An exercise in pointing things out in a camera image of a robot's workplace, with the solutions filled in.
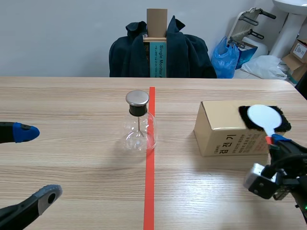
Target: white paddle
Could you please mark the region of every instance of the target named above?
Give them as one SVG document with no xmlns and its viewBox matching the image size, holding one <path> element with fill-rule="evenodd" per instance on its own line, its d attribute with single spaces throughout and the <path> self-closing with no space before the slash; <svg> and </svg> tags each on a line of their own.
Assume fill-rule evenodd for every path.
<svg viewBox="0 0 307 230">
<path fill-rule="evenodd" d="M 275 134 L 274 129 L 282 124 L 280 114 L 266 105 L 256 104 L 251 106 L 248 108 L 248 117 L 253 123 L 262 127 L 269 137 Z"/>
</svg>

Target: black jacket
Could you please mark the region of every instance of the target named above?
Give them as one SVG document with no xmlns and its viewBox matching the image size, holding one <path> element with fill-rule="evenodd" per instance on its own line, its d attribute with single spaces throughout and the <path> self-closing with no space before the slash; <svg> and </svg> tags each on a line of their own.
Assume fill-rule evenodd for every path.
<svg viewBox="0 0 307 230">
<path fill-rule="evenodd" d="M 216 78 L 206 43 L 180 32 L 185 25 L 173 16 L 166 33 L 168 78 Z M 119 38 L 109 53 L 110 77 L 149 77 L 143 44 L 146 23 L 126 26 L 127 37 Z"/>
</svg>

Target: sink pedestal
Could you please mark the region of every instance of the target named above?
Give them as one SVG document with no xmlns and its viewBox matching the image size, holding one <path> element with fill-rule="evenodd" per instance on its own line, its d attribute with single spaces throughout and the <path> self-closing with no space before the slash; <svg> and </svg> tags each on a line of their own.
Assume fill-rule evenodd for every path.
<svg viewBox="0 0 307 230">
<path fill-rule="evenodd" d="M 289 14 L 270 55 L 283 58 L 290 52 L 305 19 L 305 15 Z"/>
</svg>

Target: white plastic bag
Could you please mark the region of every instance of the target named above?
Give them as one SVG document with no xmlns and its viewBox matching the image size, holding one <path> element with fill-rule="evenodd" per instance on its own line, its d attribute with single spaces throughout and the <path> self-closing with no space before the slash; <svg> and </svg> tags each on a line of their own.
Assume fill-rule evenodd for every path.
<svg viewBox="0 0 307 230">
<path fill-rule="evenodd" d="M 279 62 L 280 59 L 275 56 L 264 55 L 244 63 L 242 70 L 262 79 L 285 80 L 287 75 L 278 68 Z"/>
</svg>

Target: white sink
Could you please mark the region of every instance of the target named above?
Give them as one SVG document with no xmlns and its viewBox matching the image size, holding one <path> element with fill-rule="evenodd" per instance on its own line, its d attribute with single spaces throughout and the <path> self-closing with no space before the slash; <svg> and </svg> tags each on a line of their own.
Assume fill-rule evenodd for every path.
<svg viewBox="0 0 307 230">
<path fill-rule="evenodd" d="M 270 55 L 283 58 L 289 54 L 307 16 L 307 0 L 273 0 L 280 10 L 289 13 Z"/>
<path fill-rule="evenodd" d="M 282 11 L 307 15 L 307 0 L 273 0 L 273 2 Z"/>
</svg>

